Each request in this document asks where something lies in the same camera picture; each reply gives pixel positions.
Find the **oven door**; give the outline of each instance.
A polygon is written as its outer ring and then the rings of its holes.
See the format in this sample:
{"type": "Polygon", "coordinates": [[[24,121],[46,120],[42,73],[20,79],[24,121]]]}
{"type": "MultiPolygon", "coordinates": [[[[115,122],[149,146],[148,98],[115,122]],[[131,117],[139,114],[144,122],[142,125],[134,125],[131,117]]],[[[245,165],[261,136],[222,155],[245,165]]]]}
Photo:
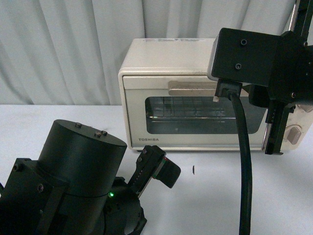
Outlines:
{"type": "MultiPolygon", "coordinates": [[[[206,76],[125,76],[123,78],[132,149],[239,149],[231,102],[213,102],[216,82],[206,76]]],[[[266,109],[249,104],[243,90],[251,149],[261,149],[266,109]]]]}

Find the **oven control knob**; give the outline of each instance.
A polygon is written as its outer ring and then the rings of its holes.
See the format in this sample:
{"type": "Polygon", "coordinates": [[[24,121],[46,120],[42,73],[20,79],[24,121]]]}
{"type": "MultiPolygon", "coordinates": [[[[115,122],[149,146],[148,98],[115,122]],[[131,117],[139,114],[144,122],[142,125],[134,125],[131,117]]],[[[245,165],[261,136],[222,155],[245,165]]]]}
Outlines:
{"type": "Polygon", "coordinates": [[[299,105],[300,109],[303,109],[306,113],[312,112],[313,111],[313,106],[311,105],[299,105]]]}
{"type": "Polygon", "coordinates": [[[292,144],[292,145],[295,145],[298,143],[302,133],[301,133],[301,127],[300,126],[289,126],[289,134],[287,136],[287,139],[289,140],[289,142],[292,144]]]}

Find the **oven window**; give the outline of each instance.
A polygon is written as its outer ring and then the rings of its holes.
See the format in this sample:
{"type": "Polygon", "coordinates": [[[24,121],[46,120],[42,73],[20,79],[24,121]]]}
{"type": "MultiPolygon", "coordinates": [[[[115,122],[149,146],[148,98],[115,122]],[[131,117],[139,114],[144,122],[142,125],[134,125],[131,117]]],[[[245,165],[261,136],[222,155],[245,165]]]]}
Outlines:
{"type": "MultiPolygon", "coordinates": [[[[240,97],[246,114],[248,133],[258,131],[265,108],[240,97]]],[[[147,131],[150,134],[237,134],[235,113],[227,98],[165,96],[145,100],[147,131]]]]}

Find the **black cable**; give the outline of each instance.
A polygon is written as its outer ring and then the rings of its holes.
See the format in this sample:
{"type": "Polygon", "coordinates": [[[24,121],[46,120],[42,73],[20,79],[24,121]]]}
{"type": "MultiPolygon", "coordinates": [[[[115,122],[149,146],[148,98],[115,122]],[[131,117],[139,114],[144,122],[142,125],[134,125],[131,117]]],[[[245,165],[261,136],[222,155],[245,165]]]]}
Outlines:
{"type": "Polygon", "coordinates": [[[241,158],[241,204],[239,235],[249,235],[252,202],[252,166],[249,136],[246,126],[245,111],[239,97],[235,93],[230,93],[228,98],[231,100],[235,111],[241,158]]]}
{"type": "Polygon", "coordinates": [[[4,187],[3,187],[3,185],[0,183],[0,194],[1,194],[1,195],[3,194],[3,190],[4,190],[4,187]]]}

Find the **cable connector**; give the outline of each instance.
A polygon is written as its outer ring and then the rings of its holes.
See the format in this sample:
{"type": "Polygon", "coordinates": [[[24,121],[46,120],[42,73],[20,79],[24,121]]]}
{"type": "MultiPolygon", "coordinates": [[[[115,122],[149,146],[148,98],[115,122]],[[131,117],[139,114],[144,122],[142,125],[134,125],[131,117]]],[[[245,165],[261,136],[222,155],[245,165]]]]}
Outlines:
{"type": "Polygon", "coordinates": [[[218,97],[226,97],[230,100],[229,94],[235,93],[240,97],[242,83],[219,79],[217,82],[214,101],[218,102],[218,97]]]}

